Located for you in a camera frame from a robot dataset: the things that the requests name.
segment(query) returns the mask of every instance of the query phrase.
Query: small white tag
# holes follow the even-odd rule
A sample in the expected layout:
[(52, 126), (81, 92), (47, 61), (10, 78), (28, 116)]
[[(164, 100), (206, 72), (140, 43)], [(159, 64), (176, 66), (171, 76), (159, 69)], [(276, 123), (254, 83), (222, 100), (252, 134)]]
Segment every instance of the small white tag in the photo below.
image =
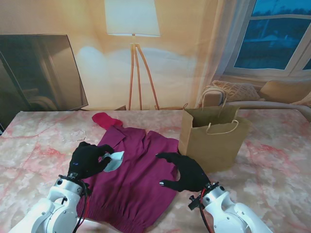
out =
[(111, 171), (116, 170), (118, 167), (120, 167), (121, 164), (122, 164), (122, 161), (123, 161), (123, 154), (124, 154), (124, 151), (115, 152), (115, 153), (112, 153), (112, 154), (105, 154), (104, 158), (109, 156), (111, 158), (111, 161), (106, 166), (104, 171), (105, 172), (111, 172)]

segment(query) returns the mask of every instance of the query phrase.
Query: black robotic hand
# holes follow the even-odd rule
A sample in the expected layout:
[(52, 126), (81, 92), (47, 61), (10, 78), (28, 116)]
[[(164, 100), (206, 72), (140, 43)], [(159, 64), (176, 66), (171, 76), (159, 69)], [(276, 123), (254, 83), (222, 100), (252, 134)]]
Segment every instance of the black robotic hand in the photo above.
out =
[(184, 190), (199, 192), (204, 188), (204, 185), (210, 183), (200, 165), (188, 156), (178, 153), (159, 153), (156, 157), (159, 159), (166, 159), (167, 162), (175, 164), (180, 172), (179, 181), (162, 180), (160, 184), (164, 187), (171, 188), (178, 192)]
[(100, 161), (100, 157), (105, 153), (112, 154), (113, 152), (114, 150), (109, 145), (97, 147), (87, 142), (81, 142), (72, 154), (68, 176), (85, 179), (102, 172), (111, 159), (105, 157)]

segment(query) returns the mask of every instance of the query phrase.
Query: floor lamp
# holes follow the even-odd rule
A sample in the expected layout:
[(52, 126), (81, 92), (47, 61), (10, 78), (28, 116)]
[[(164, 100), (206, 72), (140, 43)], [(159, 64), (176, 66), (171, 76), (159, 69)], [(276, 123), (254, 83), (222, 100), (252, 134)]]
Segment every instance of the floor lamp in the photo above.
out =
[(138, 43), (135, 43), (136, 36), (159, 37), (160, 31), (156, 17), (156, 7), (154, 0), (105, 0), (106, 27), (109, 35), (132, 36), (133, 43), (131, 49), (131, 77), (129, 88), (128, 110), (131, 110), (133, 76), (134, 76), (134, 57), (137, 67), (138, 96), (139, 107), (142, 110), (140, 72), (138, 63), (138, 53), (146, 67), (153, 96), (155, 98), (156, 108), (159, 110), (159, 104), (156, 98), (156, 91), (152, 81), (152, 76)]

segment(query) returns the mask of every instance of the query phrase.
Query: beige pillow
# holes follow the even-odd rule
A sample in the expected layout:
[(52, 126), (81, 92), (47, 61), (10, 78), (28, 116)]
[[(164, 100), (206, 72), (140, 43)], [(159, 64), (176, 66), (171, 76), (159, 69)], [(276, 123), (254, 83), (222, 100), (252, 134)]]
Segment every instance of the beige pillow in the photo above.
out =
[(267, 101), (294, 103), (311, 92), (311, 79), (303, 81), (271, 80), (258, 92)]
[(309, 94), (307, 94), (307, 96), (304, 97), (302, 100), (294, 102), (292, 104), (305, 105), (305, 106), (311, 107), (311, 92)]
[(257, 91), (249, 83), (228, 83), (214, 80), (213, 85), (221, 88), (226, 93), (228, 102), (233, 101), (256, 101), (260, 99)]

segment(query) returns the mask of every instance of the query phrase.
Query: curtain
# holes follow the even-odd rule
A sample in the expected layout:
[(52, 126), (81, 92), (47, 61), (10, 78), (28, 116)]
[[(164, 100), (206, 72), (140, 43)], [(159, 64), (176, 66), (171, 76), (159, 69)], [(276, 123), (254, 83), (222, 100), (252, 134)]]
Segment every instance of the curtain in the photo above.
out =
[(232, 51), (235, 30), (241, 26), (249, 0), (218, 0), (205, 5), (205, 18), (200, 32), (198, 62), (190, 95), (190, 107), (197, 107), (202, 100), (203, 88), (220, 77)]

